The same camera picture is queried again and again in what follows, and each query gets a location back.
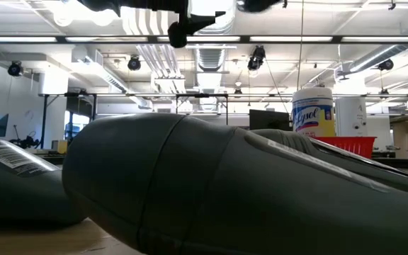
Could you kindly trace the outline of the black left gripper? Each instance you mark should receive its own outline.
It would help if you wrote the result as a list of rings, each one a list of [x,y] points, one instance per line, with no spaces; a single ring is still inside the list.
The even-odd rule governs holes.
[[[172,23],[168,30],[169,43],[174,48],[185,47],[188,43],[187,36],[211,26],[217,17],[225,15],[225,11],[216,11],[214,16],[197,16],[191,14],[188,17],[185,13],[179,14],[179,20]]]

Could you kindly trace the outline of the gray toiletry bottle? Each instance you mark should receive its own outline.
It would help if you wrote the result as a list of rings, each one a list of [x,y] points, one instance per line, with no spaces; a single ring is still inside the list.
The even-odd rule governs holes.
[[[61,168],[0,139],[0,223],[67,226],[85,218],[64,190]]]
[[[408,192],[408,173],[372,159],[292,131],[255,130],[254,133],[366,178]]]
[[[101,118],[64,160],[67,195],[146,255],[408,255],[408,174],[186,115]]]

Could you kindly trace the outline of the Lysol wipes canister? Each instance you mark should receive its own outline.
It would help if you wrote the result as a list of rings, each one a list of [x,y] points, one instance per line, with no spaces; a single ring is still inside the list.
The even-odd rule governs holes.
[[[309,137],[335,136],[332,90],[324,87],[300,89],[292,100],[293,131]]]

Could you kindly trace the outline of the yellow box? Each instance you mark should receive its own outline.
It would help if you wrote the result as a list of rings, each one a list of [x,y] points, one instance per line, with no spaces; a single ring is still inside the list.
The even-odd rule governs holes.
[[[68,148],[68,141],[53,140],[51,147],[52,147],[51,150],[57,152],[58,154],[66,154]]]

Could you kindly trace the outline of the red plastic basket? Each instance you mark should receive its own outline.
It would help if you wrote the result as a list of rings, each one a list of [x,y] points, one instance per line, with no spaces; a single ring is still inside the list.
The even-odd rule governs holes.
[[[316,140],[370,159],[375,137],[316,137]]]

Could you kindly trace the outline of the black overhead frame beam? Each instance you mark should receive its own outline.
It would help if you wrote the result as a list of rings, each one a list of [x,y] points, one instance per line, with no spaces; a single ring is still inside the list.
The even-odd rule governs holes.
[[[188,36],[192,44],[408,44],[408,36],[369,35],[199,35]],[[0,35],[0,44],[167,44],[162,35]]]

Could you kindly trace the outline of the black background rig frame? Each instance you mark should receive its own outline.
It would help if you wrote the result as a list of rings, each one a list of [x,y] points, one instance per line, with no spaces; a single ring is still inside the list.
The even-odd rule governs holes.
[[[91,120],[95,120],[97,116],[97,102],[98,98],[129,98],[132,101],[135,101],[136,98],[173,98],[176,104],[179,103],[180,98],[224,98],[224,106],[227,108],[229,105],[229,97],[228,93],[59,93],[59,94],[40,94],[43,97],[43,112],[42,112],[42,129],[41,129],[41,139],[40,139],[40,148],[44,148],[45,143],[45,128],[47,122],[47,108],[48,106],[57,98],[65,97],[65,98],[80,98],[80,97],[92,97],[91,102]]]

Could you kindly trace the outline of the silver ventilation duct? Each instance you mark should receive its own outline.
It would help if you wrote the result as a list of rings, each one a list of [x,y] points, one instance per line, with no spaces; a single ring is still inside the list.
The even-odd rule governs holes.
[[[404,31],[403,35],[408,35],[408,30]],[[406,50],[408,50],[408,44],[382,45],[352,62],[348,68],[348,72],[362,72]]]

